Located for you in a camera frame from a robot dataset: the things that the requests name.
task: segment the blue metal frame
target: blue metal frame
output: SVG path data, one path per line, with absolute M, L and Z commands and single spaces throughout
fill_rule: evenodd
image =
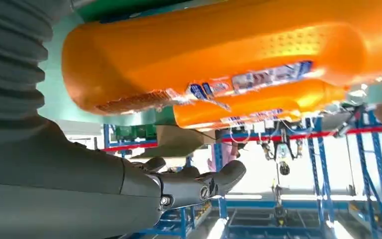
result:
M 360 162 L 361 162 L 361 170 L 363 173 L 363 179 L 364 179 L 364 193 L 367 197 L 367 207 L 369 212 L 369 222 L 370 222 L 370 230 L 373 235 L 374 239 L 379 238 L 377 233 L 377 225 L 374 220 L 374 207 L 373 203 L 371 201 L 371 192 L 370 192 L 370 182 L 369 182 L 369 174 L 367 169 L 367 162 L 365 161 L 365 154 L 364 154 L 364 143 L 362 139 L 361 134 L 357 134 L 357 143 L 358 143 L 358 152 L 360 155 Z
M 222 155 L 222 144 L 215 143 L 214 147 L 214 163 L 216 165 L 216 171 L 219 172 L 223 167 L 223 155 Z M 228 217 L 228 211 L 226 208 L 226 199 L 225 197 L 220 197 L 219 202 L 219 217 L 226 219 Z
M 327 197 L 326 205 L 328 210 L 329 221 L 331 223 L 335 222 L 335 214 L 333 211 L 333 203 L 332 203 L 332 191 L 330 189 L 329 182 L 329 173 L 327 171 L 327 161 L 326 161 L 326 150 L 324 148 L 324 139 L 323 137 L 318 138 L 318 147 L 320 151 L 320 161 L 321 161 L 321 169 L 323 172 L 323 195 Z
M 104 124 L 103 125 L 103 141 L 104 141 L 104 148 L 110 147 L 110 139 L 109 139 L 109 125 Z
M 310 119 L 306 119 L 306 126 L 311 127 L 311 121 Z M 312 176 L 314 179 L 314 191 L 317 196 L 317 210 L 318 210 L 318 219 L 320 223 L 320 228 L 322 232 L 324 231 L 324 210 L 323 210 L 323 200 L 319 198 L 322 193 L 320 193 L 320 186 L 318 182 L 318 171 L 317 171 L 317 163 L 315 160 L 315 151 L 314 151 L 314 142 L 312 138 L 307 139 L 308 142 L 308 152 L 311 159 L 311 166 L 312 166 Z

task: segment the bottle label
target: bottle label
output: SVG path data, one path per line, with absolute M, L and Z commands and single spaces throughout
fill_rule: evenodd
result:
M 232 77 L 232 85 L 235 93 L 240 95 L 269 86 L 299 81 L 303 78 L 304 74 L 311 71 L 311 67 L 311 61 L 303 61 L 236 75 Z

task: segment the robotic hand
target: robotic hand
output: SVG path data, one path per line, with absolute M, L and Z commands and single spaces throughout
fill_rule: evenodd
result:
M 202 204 L 214 196 L 224 196 L 246 172 L 242 162 L 233 160 L 220 172 L 200 174 L 195 167 L 185 167 L 178 173 L 157 173 L 165 165 L 164 159 L 160 157 L 135 165 L 160 186 L 160 211 Z

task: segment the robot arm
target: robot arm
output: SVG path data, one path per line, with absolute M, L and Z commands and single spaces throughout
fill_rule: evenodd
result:
M 216 192 L 200 197 L 202 189 L 225 185 L 216 175 L 155 179 L 127 160 L 67 141 L 55 123 L 38 115 L 44 104 L 36 89 L 44 80 L 38 63 L 47 58 L 42 42 L 52 38 L 52 25 L 72 11 L 73 2 L 84 1 L 0 0 L 0 238 L 136 232 L 169 209 L 166 195 L 173 195 L 170 208 L 181 207 Z M 240 169 L 243 175 L 245 167 Z

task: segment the detergent bottle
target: detergent bottle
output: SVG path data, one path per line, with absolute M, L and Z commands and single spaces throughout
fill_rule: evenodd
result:
M 302 115 L 382 73 L 382 0 L 229 0 L 86 23 L 65 40 L 62 72 L 99 115 L 174 105 L 185 127 Z

